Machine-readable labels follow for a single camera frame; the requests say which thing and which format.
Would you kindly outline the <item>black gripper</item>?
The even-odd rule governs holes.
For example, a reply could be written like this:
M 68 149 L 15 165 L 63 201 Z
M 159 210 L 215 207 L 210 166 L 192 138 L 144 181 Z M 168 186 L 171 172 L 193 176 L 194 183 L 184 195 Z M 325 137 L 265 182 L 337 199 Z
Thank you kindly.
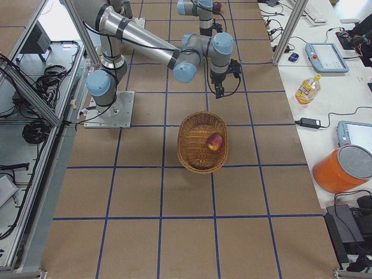
M 211 78 L 212 84 L 214 85 L 216 99 L 223 98 L 224 97 L 223 81 L 226 79 L 226 74 L 215 73 L 214 71 L 210 71 L 210 78 Z

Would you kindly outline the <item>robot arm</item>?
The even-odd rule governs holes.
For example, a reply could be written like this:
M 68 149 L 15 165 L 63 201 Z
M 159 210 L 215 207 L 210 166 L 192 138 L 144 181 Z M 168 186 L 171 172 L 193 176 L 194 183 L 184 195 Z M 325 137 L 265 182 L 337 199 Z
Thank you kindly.
M 221 24 L 216 23 L 213 18 L 213 1 L 210 0 L 179 0 L 177 2 L 177 12 L 182 16 L 194 16 L 199 19 L 200 35 L 212 36 L 213 30 L 217 33 L 223 31 Z
M 186 33 L 181 48 L 166 42 L 154 33 L 122 15 L 109 1 L 73 1 L 83 25 L 92 32 L 108 39 L 105 59 L 122 61 L 121 53 L 113 54 L 115 42 L 124 43 L 143 55 L 167 66 L 174 78 L 181 83 L 191 82 L 199 65 L 209 65 L 210 90 L 217 99 L 225 97 L 223 81 L 233 74 L 240 79 L 241 65 L 231 58 L 233 38 L 229 33 L 213 34 L 212 1 L 178 1 L 180 15 L 192 15 L 199 19 L 199 33 Z

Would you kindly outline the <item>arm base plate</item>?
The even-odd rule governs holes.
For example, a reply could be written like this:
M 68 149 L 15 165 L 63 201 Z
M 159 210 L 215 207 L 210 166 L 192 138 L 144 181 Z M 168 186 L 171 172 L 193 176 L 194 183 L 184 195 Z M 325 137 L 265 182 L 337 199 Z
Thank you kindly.
M 130 128 L 135 99 L 134 91 L 117 91 L 115 103 L 103 114 L 105 108 L 96 106 L 91 97 L 90 106 L 94 106 L 85 115 L 85 128 Z

